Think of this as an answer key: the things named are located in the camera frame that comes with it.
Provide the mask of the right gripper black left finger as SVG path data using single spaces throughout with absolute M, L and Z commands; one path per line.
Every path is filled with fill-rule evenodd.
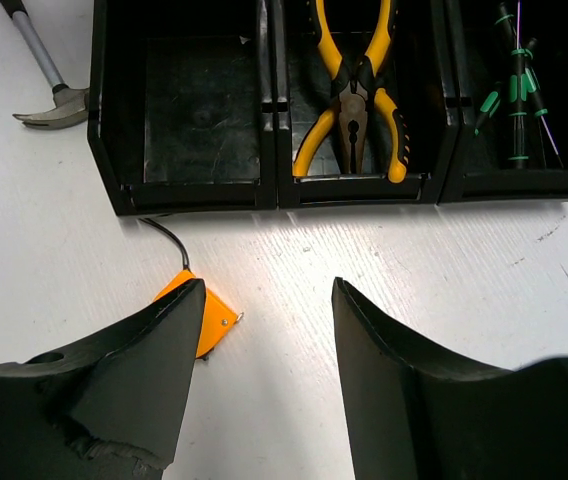
M 0 364 L 0 479 L 159 479 L 175 458 L 205 286 Z

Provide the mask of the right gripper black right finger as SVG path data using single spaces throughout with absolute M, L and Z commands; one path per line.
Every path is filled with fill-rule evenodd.
M 517 370 L 456 353 L 342 278 L 332 309 L 359 479 L 568 479 L 568 357 Z

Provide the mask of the yellow black pliers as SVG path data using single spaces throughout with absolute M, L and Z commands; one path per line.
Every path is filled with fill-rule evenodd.
M 397 104 L 384 88 L 376 90 L 374 106 L 385 120 L 391 134 L 391 157 L 388 179 L 393 184 L 399 184 L 404 181 L 409 166 L 410 137 L 406 122 Z
M 354 69 L 346 64 L 329 29 L 323 1 L 311 1 L 310 21 L 316 45 L 331 80 L 331 106 L 325 110 L 306 133 L 292 166 L 295 178 L 306 177 L 315 154 L 334 127 L 339 128 L 342 148 L 342 171 L 360 174 L 363 171 L 365 138 L 368 119 L 373 111 L 378 87 L 376 78 L 391 50 L 398 13 L 395 1 L 380 3 L 377 23 L 369 45 Z

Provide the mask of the black green precision screwdriver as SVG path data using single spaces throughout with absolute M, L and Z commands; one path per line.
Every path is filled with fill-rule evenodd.
M 524 47 L 526 53 L 525 62 L 525 75 L 528 80 L 528 95 L 529 99 L 533 105 L 533 115 L 536 118 L 541 134 L 544 132 L 545 139 L 551 146 L 555 157 L 557 159 L 557 164 L 560 168 L 564 167 L 562 162 L 558 146 L 556 144 L 555 138 L 551 132 L 550 126 L 547 121 L 548 109 L 546 108 L 543 95 L 541 93 L 540 83 L 536 76 L 535 70 L 533 68 L 533 53 L 538 46 L 538 40 L 535 37 L 530 37 Z

